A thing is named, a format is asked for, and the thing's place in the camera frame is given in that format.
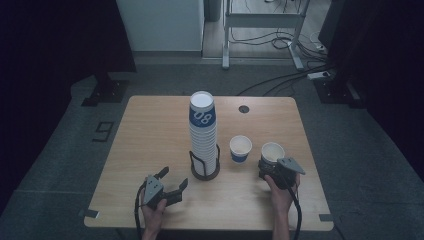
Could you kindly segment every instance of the stack of paper cups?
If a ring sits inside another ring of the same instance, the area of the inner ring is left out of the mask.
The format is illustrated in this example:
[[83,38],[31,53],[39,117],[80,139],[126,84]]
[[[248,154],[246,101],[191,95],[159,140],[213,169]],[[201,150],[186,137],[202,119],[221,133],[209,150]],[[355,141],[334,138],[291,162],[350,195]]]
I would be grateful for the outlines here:
[[215,172],[217,158],[217,122],[215,104],[210,93],[199,91],[191,96],[189,120],[193,154],[204,162],[193,160],[194,169],[206,177]]

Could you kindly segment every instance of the white wall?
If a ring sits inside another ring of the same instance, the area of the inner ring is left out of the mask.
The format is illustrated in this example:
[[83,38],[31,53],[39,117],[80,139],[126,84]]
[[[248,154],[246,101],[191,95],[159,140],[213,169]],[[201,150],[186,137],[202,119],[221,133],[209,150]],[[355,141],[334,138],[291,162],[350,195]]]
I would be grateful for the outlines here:
[[133,51],[201,51],[203,0],[117,0]]

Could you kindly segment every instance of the printed number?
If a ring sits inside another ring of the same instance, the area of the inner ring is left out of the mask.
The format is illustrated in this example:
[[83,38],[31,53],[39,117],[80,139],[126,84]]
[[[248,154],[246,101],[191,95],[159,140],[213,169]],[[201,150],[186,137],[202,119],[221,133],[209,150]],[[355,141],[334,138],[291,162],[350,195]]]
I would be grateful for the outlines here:
[[212,118],[212,114],[210,114],[210,113],[205,114],[205,113],[196,112],[194,114],[194,118],[196,118],[197,120],[200,120],[200,122],[203,123],[203,124],[208,124],[209,120],[211,120],[211,118]]

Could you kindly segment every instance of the black curtain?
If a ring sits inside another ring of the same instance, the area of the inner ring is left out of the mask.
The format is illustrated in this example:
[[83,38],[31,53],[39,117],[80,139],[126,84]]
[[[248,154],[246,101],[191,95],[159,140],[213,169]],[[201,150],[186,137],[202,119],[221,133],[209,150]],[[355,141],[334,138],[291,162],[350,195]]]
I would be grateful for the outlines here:
[[0,211],[66,111],[71,85],[134,71],[115,0],[0,3]]

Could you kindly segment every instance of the black hole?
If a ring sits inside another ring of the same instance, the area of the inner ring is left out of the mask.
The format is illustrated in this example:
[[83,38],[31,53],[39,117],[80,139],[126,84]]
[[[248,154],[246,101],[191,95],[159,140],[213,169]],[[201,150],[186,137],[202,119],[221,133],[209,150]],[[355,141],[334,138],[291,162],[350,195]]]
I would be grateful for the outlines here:
[[248,113],[249,112],[249,107],[248,106],[246,106],[246,105],[242,105],[242,106],[240,106],[239,107],[239,111],[241,112],[241,113]]

